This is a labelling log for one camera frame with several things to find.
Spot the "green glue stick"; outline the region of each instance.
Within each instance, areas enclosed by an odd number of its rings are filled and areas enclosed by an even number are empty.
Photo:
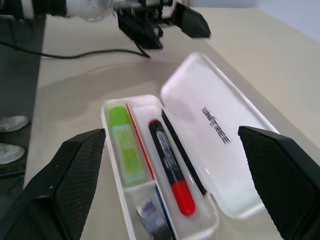
[[[109,110],[111,131],[126,186],[145,179],[145,171],[137,149],[133,127],[127,109],[123,106]]]

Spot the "wall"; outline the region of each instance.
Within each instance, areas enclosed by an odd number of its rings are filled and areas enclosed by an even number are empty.
[[[269,15],[320,41],[319,0],[258,0],[257,5]]]
[[[192,7],[253,8],[257,0],[189,0]]]
[[[320,0],[189,0],[193,7],[258,7],[299,32],[320,41]]]

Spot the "black bracket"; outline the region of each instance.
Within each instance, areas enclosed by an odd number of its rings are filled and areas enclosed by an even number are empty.
[[[144,0],[140,0],[140,8],[116,9],[118,25],[131,40],[143,49],[162,49],[160,38],[163,30],[160,26],[179,27],[190,38],[209,38],[211,32],[204,17],[197,11],[177,3],[171,17],[162,18],[164,5],[146,6]]]

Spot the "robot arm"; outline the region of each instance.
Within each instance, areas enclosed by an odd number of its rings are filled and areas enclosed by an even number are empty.
[[[163,8],[172,5],[173,0],[0,0],[0,18],[23,20],[48,14],[96,22],[116,13],[119,29],[143,49],[163,48],[163,26],[178,26],[191,38],[210,37],[203,16],[180,3],[170,17],[163,17]]]

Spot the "glue stick label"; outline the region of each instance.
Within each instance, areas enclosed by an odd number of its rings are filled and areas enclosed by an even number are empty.
[[[112,133],[124,176],[143,172],[131,125],[113,126]]]

